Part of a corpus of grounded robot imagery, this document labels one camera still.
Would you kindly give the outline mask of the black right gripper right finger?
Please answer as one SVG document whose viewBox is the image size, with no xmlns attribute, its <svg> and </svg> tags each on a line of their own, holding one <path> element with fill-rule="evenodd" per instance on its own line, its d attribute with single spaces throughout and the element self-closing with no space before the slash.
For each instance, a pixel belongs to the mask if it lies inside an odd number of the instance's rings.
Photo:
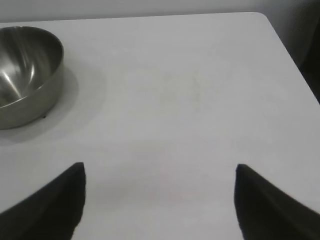
<svg viewBox="0 0 320 240">
<path fill-rule="evenodd" d="M 246 164 L 235 171 L 234 207 L 245 240 L 318 240 L 320 215 Z"/>
</svg>

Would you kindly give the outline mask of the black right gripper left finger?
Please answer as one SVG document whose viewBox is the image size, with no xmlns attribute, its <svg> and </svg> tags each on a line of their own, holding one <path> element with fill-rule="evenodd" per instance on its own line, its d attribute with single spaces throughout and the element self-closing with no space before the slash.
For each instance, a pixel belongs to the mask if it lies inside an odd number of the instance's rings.
<svg viewBox="0 0 320 240">
<path fill-rule="evenodd" d="M 70 240 L 86 201 L 86 172 L 77 162 L 0 214 L 2 240 Z"/>
</svg>

